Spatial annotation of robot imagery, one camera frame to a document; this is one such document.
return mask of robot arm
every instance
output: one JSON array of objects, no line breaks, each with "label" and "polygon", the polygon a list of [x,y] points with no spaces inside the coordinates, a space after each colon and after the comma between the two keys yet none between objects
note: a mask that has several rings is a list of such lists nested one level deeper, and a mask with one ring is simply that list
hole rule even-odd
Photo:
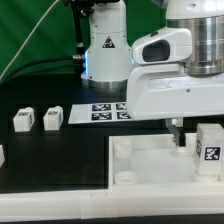
[{"label": "robot arm", "polygon": [[128,80],[129,115],[134,120],[222,115],[224,1],[152,1],[168,4],[167,27],[133,45],[139,66]]}]

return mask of green backdrop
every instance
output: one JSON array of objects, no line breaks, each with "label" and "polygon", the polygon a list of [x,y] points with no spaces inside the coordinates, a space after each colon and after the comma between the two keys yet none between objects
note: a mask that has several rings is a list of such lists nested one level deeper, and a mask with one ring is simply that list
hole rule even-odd
[{"label": "green backdrop", "polygon": [[[54,0],[0,1],[0,74]],[[130,45],[165,25],[165,12],[150,0],[126,0],[128,42]],[[88,20],[82,20],[82,33],[89,46]],[[75,34],[71,9],[61,0],[42,22],[9,72],[25,63],[60,56],[75,51]]]}]

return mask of small white cube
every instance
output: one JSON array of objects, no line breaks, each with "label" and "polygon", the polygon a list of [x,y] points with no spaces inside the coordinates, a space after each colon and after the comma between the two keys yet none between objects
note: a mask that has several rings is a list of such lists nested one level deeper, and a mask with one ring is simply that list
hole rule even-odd
[{"label": "small white cube", "polygon": [[13,118],[15,132],[28,132],[35,121],[34,110],[31,107],[20,109]]},{"label": "small white cube", "polygon": [[196,152],[199,175],[220,175],[224,153],[224,130],[221,125],[198,125]]},{"label": "small white cube", "polygon": [[60,106],[49,108],[44,116],[45,131],[57,131],[64,120],[63,109]]}]

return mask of black table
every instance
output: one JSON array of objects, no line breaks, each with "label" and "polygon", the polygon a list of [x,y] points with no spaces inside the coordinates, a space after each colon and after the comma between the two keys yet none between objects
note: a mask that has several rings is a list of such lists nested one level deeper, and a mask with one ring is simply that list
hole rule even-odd
[{"label": "black table", "polygon": [[[123,101],[126,101],[126,89],[100,90],[85,87],[77,75],[21,77],[1,86],[0,144],[4,146],[6,162],[0,169],[0,193],[107,188],[108,136],[168,133],[165,122],[157,120],[69,125],[68,118],[72,104]],[[65,120],[59,131],[46,132],[43,116],[49,107],[57,105],[63,107]],[[34,108],[35,124],[29,133],[15,133],[13,117],[19,109],[25,107]],[[222,124],[223,118],[186,119],[186,132],[195,132],[199,122]],[[223,220],[223,216],[166,216],[90,220],[86,223],[197,221],[198,224],[202,221],[211,223],[211,217],[216,217],[217,221]]]}]

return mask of white platform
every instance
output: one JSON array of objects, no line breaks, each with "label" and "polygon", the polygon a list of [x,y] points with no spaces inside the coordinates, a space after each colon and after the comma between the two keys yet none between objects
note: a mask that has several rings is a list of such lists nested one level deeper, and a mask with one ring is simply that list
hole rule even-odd
[{"label": "white platform", "polygon": [[[0,221],[224,213],[224,182],[195,181],[195,134],[187,135],[188,156],[172,137],[111,137],[108,190],[0,195]],[[124,138],[133,154],[120,160],[113,145]],[[137,183],[116,185],[122,171],[134,172]]]}]

